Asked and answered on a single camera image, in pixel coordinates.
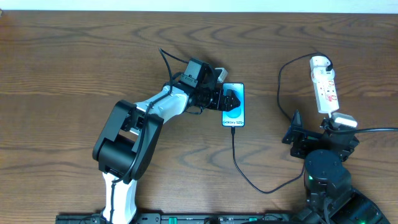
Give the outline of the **blue Galaxy smartphone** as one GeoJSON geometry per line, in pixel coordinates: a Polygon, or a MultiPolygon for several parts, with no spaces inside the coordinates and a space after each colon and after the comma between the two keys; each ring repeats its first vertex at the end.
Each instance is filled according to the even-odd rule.
{"type": "Polygon", "coordinates": [[[233,106],[230,111],[222,112],[222,125],[224,127],[243,127],[245,124],[245,99],[243,83],[224,83],[223,94],[231,100],[239,100],[239,106],[230,103],[233,106]]]}

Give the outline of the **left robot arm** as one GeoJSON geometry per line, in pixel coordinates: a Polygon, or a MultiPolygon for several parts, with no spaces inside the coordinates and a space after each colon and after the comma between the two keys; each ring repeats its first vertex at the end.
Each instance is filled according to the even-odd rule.
{"type": "Polygon", "coordinates": [[[224,68],[192,58],[184,72],[170,76],[146,101],[118,101],[93,148],[106,184],[101,223],[131,223],[136,215],[137,181],[149,166],[163,125],[192,106],[231,111],[244,103],[227,90],[224,68]]]}

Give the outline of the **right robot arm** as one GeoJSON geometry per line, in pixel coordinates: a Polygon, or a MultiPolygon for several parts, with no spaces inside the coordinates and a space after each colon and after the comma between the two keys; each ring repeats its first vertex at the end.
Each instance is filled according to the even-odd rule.
{"type": "Polygon", "coordinates": [[[290,154],[304,160],[305,207],[290,217],[293,223],[388,224],[381,209],[354,188],[343,162],[359,144],[356,120],[333,113],[321,123],[323,133],[304,129],[299,111],[282,139],[290,154]]]}

